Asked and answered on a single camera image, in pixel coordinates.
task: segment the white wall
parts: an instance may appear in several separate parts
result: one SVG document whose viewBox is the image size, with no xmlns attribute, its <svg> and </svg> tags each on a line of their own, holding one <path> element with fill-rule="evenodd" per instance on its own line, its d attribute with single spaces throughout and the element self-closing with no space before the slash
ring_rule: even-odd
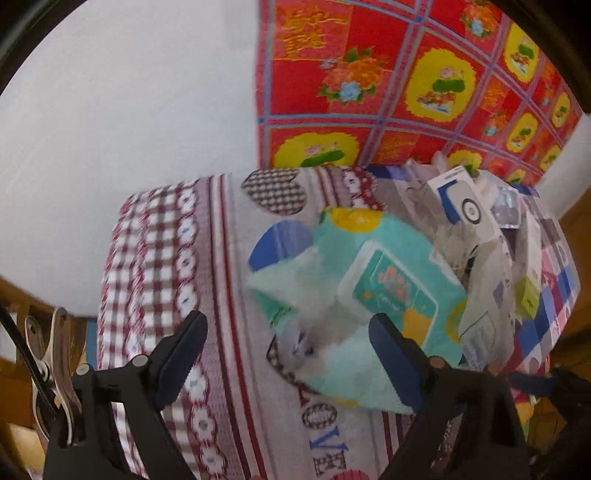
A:
<svg viewBox="0 0 591 480">
<path fill-rule="evenodd" d="M 89 0 L 0 96 L 0 275 L 96 314 L 130 194 L 256 166 L 257 0 Z"/>
<path fill-rule="evenodd" d="M 581 118 L 564 150 L 538 183 L 540 196 L 560 218 L 591 186 L 591 116 Z"/>
</svg>

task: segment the teal plastic package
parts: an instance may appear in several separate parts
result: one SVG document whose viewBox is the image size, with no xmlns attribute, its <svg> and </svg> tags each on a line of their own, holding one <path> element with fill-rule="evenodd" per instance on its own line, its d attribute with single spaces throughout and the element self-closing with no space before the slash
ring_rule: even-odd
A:
<svg viewBox="0 0 591 480">
<path fill-rule="evenodd" d="M 412 413 L 369 343 L 375 313 L 386 313 L 427 356 L 453 367 L 462 357 L 462 285 L 427 238 L 382 212 L 327 209 L 312 247 L 253 273 L 248 286 L 278 338 L 311 332 L 307 349 L 314 355 L 297 363 L 296 378 L 348 405 Z M 284 330 L 296 321 L 299 330 Z M 297 352 L 297 345 L 286 351 Z"/>
</svg>

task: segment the black circle on box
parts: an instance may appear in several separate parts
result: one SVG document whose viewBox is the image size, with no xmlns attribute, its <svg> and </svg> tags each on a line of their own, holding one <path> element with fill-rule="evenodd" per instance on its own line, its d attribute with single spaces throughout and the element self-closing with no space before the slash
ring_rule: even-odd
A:
<svg viewBox="0 0 591 480">
<path fill-rule="evenodd" d="M 464 199 L 462 201 L 462 212 L 466 220 L 474 225 L 479 224 L 480 220 L 482 220 L 482 212 L 480 212 L 480 207 L 472 199 Z"/>
</svg>

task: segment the checkered heart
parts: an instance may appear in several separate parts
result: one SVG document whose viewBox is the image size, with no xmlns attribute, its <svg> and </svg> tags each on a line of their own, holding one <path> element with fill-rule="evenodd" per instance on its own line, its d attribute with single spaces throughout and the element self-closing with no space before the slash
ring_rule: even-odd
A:
<svg viewBox="0 0 591 480">
<path fill-rule="evenodd" d="M 293 181 L 297 174 L 297 168 L 257 170 L 242 182 L 242 190 L 267 212 L 294 215 L 306 205 L 306 191 Z"/>
</svg>

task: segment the checkered tablecloth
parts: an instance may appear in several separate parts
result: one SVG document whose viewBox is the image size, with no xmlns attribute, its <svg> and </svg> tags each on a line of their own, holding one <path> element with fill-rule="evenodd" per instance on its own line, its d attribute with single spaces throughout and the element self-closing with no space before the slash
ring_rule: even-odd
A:
<svg viewBox="0 0 591 480">
<path fill-rule="evenodd" d="M 196 478 L 374 479 L 402 441 L 408 417 L 346 408 L 285 382 L 269 365 L 272 332 L 244 286 L 255 245 L 283 219 L 313 229 L 326 206 L 355 206 L 408 220 L 404 171 L 374 173 L 232 174 L 138 193 L 121 207 L 103 278 L 98 366 L 150 353 L 192 309 L 207 316 L 203 353 L 163 411 Z M 543 227 L 544 287 L 537 317 L 515 335 L 510 366 L 532 371 L 563 330 L 579 283 L 558 223 L 535 191 L 522 194 Z M 115 416 L 130 468 L 145 476 L 121 406 Z"/>
</svg>

